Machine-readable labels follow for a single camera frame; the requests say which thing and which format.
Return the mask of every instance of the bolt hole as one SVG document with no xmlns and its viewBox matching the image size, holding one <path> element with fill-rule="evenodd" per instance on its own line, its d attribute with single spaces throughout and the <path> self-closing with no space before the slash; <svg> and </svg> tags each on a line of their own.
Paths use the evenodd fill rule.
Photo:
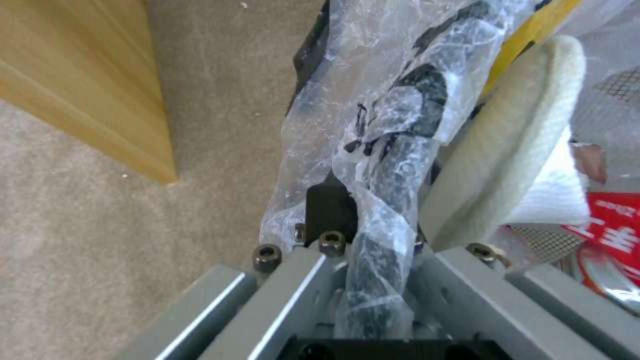
<svg viewBox="0 0 640 360">
<path fill-rule="evenodd" d="M 482 249 L 482 248 L 475 248 L 474 249 L 474 254 L 476 255 L 480 255 L 484 258 L 486 258 L 487 256 L 491 256 L 491 252 L 487 249 Z"/>
<path fill-rule="evenodd" d="M 311 343 L 302 348 L 298 354 L 299 360 L 334 360 L 333 351 L 326 345 Z"/>
<path fill-rule="evenodd" d="M 451 304 L 453 302 L 453 298 L 451 297 L 451 294 L 449 293 L 449 290 L 447 288 L 440 289 L 440 296 L 442 297 L 442 301 L 444 301 L 446 304 Z"/>
<path fill-rule="evenodd" d="M 331 243 L 337 243 L 340 241 L 340 236 L 338 236 L 338 234 L 327 234 L 324 236 L 324 239 Z"/>
<path fill-rule="evenodd" d="M 263 247 L 262 249 L 260 249 L 259 254 L 260 256 L 264 256 L 266 258 L 269 256 L 273 256 L 273 254 L 275 254 L 275 251 L 273 251 L 273 249 L 270 247 Z"/>
<path fill-rule="evenodd" d="M 445 360 L 480 360 L 480 357 L 473 350 L 460 344 L 447 347 L 447 350 L 444 352 L 444 358 Z"/>
</svg>

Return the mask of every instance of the gray metal frame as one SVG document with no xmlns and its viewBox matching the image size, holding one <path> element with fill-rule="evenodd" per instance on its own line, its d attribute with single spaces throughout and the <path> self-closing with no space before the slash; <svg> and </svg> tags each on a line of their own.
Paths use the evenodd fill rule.
<svg viewBox="0 0 640 360">
<path fill-rule="evenodd" d="M 116 359 L 196 359 L 255 290 L 252 276 L 216 265 Z"/>
<path fill-rule="evenodd" d="M 640 359 L 640 321 L 553 266 L 507 280 L 613 359 Z"/>
<path fill-rule="evenodd" d="M 333 294 L 333 274 L 325 255 L 294 249 L 200 358 L 275 359 L 291 336 L 313 333 Z"/>
<path fill-rule="evenodd" d="M 408 287 L 456 339 L 494 340 L 514 359 L 607 359 L 463 248 L 425 260 Z"/>
<path fill-rule="evenodd" d="M 462 248 L 418 262 L 416 336 L 491 339 L 514 359 L 640 359 L 638 320 L 548 265 L 505 279 Z M 276 359 L 292 336 L 332 335 L 346 270 L 297 247 L 252 296 L 255 279 L 216 266 L 117 359 Z"/>
</svg>

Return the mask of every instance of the wooden furniture panel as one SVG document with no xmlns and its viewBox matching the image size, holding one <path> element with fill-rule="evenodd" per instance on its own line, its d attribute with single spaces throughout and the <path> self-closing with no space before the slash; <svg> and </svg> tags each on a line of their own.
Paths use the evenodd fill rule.
<svg viewBox="0 0 640 360">
<path fill-rule="evenodd" d="M 0 0 L 0 97 L 153 179 L 177 178 L 143 1 Z"/>
</svg>

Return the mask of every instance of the wrapped part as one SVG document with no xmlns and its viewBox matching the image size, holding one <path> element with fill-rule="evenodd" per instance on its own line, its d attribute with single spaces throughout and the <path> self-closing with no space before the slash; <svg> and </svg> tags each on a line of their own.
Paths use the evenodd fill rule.
<svg viewBox="0 0 640 360">
<path fill-rule="evenodd" d="M 401 294 L 410 271 L 414 227 L 369 190 L 358 187 L 353 195 L 361 226 L 351 247 L 335 335 L 410 337 L 413 312 Z"/>
<path fill-rule="evenodd" d="M 416 239 L 418 190 L 469 116 L 500 45 L 536 0 L 330 3 L 324 61 L 283 124 L 283 159 L 261 242 L 290 249 L 305 191 L 332 169 L 358 232 L 336 335 L 397 338 Z"/>
</svg>

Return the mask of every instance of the beige carpet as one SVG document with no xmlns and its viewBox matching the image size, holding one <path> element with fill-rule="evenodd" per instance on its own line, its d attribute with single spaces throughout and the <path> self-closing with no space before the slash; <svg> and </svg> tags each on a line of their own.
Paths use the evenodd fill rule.
<svg viewBox="0 0 640 360">
<path fill-rule="evenodd" d="M 211 265 L 248 263 L 322 2 L 150 1 L 170 186 L 0 102 L 2 359 L 109 358 Z"/>
</svg>

